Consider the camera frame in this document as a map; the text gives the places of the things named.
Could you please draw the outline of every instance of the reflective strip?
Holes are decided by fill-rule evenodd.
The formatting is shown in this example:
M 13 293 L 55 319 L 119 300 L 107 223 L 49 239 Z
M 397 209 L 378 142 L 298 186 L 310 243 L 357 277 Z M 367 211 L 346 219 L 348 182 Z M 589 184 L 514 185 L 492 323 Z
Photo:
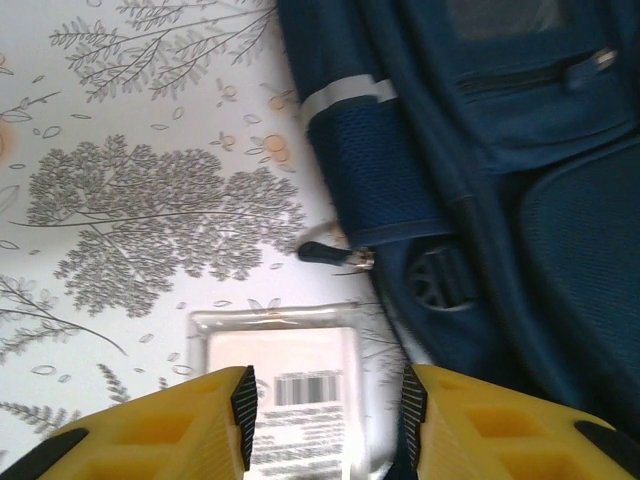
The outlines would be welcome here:
M 375 83 L 371 75 L 355 75 L 341 78 L 309 95 L 302 103 L 300 111 L 302 122 L 306 128 L 313 117 L 331 105 L 342 100 L 366 96 L 377 97 L 378 102 L 382 103 L 396 98 L 398 94 L 393 89 L 391 80 L 382 80 Z

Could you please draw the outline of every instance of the white label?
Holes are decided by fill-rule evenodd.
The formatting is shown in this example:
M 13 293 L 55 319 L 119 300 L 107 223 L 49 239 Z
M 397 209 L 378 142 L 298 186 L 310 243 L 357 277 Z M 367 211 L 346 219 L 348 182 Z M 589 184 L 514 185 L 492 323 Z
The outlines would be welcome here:
M 360 413 L 355 330 L 220 332 L 209 352 L 209 370 L 255 368 L 258 417 L 246 480 L 349 478 L 354 452 L 346 445 L 360 438 L 350 428 Z

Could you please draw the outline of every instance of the tree print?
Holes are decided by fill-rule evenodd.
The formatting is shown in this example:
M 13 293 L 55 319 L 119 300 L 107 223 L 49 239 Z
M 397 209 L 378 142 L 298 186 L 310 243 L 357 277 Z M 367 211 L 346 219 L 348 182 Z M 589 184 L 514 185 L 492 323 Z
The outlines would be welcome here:
M 35 105 L 36 103 L 49 103 L 49 99 L 58 95 L 60 92 L 53 92 L 48 95 L 43 95 L 41 97 L 30 99 L 29 97 L 23 98 L 20 103 L 14 105 L 13 107 L 0 112 L 0 120 L 7 123 L 21 123 L 28 122 L 29 120 L 33 120 L 33 117 L 27 113 L 27 110 L 30 106 Z
M 88 87 L 87 101 L 134 90 L 175 99 L 209 72 L 214 56 L 250 64 L 265 46 L 281 43 L 273 0 L 123 0 L 116 10 L 127 32 L 78 17 L 50 36 L 52 46 L 74 50 L 69 68 Z
M 68 423 L 75 422 L 82 414 L 74 410 L 71 415 L 64 408 L 55 411 L 48 405 L 44 407 L 27 406 L 19 403 L 0 402 L 0 410 L 9 412 L 23 422 L 34 427 L 34 433 L 42 435 L 42 440 Z
M 266 168 L 229 178 L 219 170 L 203 150 L 157 155 L 129 149 L 123 135 L 54 149 L 32 175 L 27 226 L 80 230 L 55 272 L 78 309 L 143 317 L 179 269 L 245 280 L 262 262 L 260 245 L 293 252 L 304 228 L 297 188 Z
M 39 294 L 35 294 L 35 288 L 36 282 L 33 280 L 27 281 L 24 278 L 17 280 L 0 275 L 0 325 L 24 320 L 39 322 L 36 327 L 16 329 L 12 337 L 0 338 L 0 365 L 6 362 L 10 354 L 19 355 L 35 342 L 45 340 L 66 342 L 70 337 L 83 331 L 110 343 L 126 355 L 118 344 L 104 335 L 56 317 L 51 311 L 58 303 L 58 298 L 52 296 L 46 288 L 41 289 Z
M 110 393 L 109 399 L 115 402 L 112 406 L 120 405 L 121 403 L 126 403 L 131 400 L 129 389 L 120 381 L 113 370 L 103 363 L 99 363 L 98 368 L 107 381 L 107 390 Z

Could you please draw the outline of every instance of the zipper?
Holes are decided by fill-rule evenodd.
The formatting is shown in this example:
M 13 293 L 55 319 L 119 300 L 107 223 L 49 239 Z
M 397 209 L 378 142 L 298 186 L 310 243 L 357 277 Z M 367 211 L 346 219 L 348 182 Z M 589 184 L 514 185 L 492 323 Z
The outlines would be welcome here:
M 298 247 L 298 258 L 308 263 L 323 263 L 342 267 L 350 265 L 359 270 L 371 270 L 375 264 L 373 252 L 368 248 L 346 250 L 318 242 L 306 242 Z
M 616 50 L 603 48 L 587 58 L 574 59 L 569 64 L 557 64 L 526 72 L 489 75 L 458 82 L 465 95 L 509 88 L 538 88 L 555 83 L 565 83 L 569 90 L 581 90 L 599 72 L 611 67 L 618 56 Z

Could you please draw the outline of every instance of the barcode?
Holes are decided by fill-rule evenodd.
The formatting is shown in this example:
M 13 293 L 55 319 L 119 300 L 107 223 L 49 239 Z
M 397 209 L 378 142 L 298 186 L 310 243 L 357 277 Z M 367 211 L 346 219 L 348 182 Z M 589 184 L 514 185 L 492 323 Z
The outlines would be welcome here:
M 323 473 L 310 473 L 297 477 L 291 477 L 291 480 L 341 480 L 342 470 L 331 470 Z
M 276 377 L 276 406 L 304 405 L 306 403 L 335 402 L 338 400 L 338 377 Z

